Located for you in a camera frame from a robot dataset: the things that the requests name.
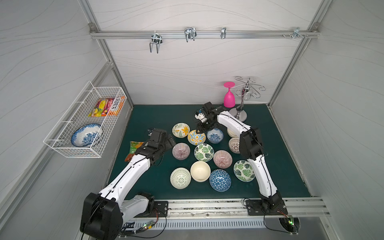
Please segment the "small blue floral bowl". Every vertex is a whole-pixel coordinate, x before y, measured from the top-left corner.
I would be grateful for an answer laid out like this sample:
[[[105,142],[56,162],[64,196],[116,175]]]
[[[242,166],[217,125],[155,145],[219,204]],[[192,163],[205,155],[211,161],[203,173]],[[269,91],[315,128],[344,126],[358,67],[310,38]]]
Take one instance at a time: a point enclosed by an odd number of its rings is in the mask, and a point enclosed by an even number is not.
[[[207,140],[212,144],[218,144],[224,139],[224,133],[218,128],[207,131]]]

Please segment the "purple striped bowl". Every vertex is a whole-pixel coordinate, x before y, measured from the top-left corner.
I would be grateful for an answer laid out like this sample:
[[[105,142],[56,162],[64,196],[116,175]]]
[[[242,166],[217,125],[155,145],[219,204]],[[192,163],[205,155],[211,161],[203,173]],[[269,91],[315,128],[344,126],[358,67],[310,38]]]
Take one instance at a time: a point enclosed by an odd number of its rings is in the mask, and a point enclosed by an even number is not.
[[[176,158],[179,161],[183,161],[187,159],[190,155],[190,152],[191,152],[190,147],[185,143],[178,143],[172,149],[172,154],[174,158]]]

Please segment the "orange blue flower bowl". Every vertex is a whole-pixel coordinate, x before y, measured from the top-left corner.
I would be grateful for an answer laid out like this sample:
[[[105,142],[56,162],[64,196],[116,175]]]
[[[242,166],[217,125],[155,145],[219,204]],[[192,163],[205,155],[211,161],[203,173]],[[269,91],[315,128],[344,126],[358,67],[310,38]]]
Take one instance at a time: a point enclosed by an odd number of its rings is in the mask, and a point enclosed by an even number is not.
[[[189,132],[188,136],[188,142],[194,146],[203,144],[206,141],[206,134],[205,133],[197,133],[196,130],[192,130]]]

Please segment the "yellow flower bowl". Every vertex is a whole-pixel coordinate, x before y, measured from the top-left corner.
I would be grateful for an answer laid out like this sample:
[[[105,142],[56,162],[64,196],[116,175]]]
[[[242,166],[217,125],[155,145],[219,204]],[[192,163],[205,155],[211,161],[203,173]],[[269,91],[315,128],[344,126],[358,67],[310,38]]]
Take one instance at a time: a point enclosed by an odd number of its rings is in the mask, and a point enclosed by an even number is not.
[[[190,126],[186,123],[175,124],[172,128],[172,133],[177,138],[185,138],[190,133]]]

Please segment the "cream bowl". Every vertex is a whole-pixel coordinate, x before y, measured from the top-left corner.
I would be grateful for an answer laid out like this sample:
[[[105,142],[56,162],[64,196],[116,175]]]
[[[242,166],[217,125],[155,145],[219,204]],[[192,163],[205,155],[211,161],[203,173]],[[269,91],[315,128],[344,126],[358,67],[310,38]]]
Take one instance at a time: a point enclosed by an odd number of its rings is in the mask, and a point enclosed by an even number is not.
[[[209,179],[211,175],[211,168],[206,162],[197,161],[192,164],[190,173],[196,182],[203,183]]]
[[[238,130],[232,130],[230,128],[227,128],[227,133],[231,138],[239,138],[241,134]]]

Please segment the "cream bowl front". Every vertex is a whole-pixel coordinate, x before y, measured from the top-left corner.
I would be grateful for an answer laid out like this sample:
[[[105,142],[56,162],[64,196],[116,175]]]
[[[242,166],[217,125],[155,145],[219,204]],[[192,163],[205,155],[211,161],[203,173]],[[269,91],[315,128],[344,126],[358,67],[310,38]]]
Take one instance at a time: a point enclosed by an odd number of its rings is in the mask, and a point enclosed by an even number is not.
[[[197,161],[192,164],[190,173],[196,182],[203,183],[209,179],[211,175],[211,168],[206,162]]]

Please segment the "blue triangle bowl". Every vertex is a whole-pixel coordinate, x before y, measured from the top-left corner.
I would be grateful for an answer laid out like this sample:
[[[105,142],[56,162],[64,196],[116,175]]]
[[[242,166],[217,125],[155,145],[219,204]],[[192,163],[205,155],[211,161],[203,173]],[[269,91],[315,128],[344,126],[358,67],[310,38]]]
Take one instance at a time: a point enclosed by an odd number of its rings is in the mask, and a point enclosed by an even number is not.
[[[232,184],[230,175],[222,169],[212,171],[209,182],[211,187],[217,192],[226,192]]]

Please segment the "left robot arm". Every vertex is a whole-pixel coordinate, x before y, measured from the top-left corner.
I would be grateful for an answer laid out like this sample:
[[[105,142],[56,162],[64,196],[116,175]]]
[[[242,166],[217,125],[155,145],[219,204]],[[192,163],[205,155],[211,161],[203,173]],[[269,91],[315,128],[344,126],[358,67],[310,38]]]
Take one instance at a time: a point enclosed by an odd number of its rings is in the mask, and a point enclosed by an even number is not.
[[[154,201],[151,195],[135,195],[126,204],[123,201],[139,178],[175,144],[167,131],[153,129],[150,138],[135,151],[119,175],[99,193],[90,193],[85,198],[81,233],[97,240],[114,240],[125,222],[151,212]]]

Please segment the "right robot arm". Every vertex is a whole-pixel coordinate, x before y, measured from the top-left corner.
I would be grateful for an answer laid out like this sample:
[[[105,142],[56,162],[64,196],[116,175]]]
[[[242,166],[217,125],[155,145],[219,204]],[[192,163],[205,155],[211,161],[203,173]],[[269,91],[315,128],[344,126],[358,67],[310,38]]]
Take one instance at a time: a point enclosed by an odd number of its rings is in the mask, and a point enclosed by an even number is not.
[[[236,134],[240,140],[240,154],[247,159],[254,171],[265,210],[273,211],[284,202],[266,165],[266,151],[258,128],[246,125],[223,107],[214,107],[210,102],[195,112],[195,118],[198,120],[197,133],[207,133],[220,124]]]

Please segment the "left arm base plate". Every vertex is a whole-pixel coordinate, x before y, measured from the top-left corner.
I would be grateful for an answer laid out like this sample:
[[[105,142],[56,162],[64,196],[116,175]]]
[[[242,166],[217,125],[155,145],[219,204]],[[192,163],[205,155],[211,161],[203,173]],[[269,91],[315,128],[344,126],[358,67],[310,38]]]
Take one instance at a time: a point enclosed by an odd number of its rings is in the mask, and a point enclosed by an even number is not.
[[[169,209],[169,202],[168,201],[158,201],[155,200],[150,205],[150,218],[156,218],[156,217],[167,217],[168,216],[168,209]]]

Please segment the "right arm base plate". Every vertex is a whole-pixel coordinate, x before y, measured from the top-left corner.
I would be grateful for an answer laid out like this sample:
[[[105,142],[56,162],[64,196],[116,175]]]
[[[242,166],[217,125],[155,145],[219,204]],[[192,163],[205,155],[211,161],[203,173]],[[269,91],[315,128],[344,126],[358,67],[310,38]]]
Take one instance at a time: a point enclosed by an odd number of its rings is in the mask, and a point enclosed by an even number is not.
[[[289,214],[283,200],[277,203],[270,203],[264,199],[251,200],[245,198],[242,204],[247,209],[249,216],[287,216]]]

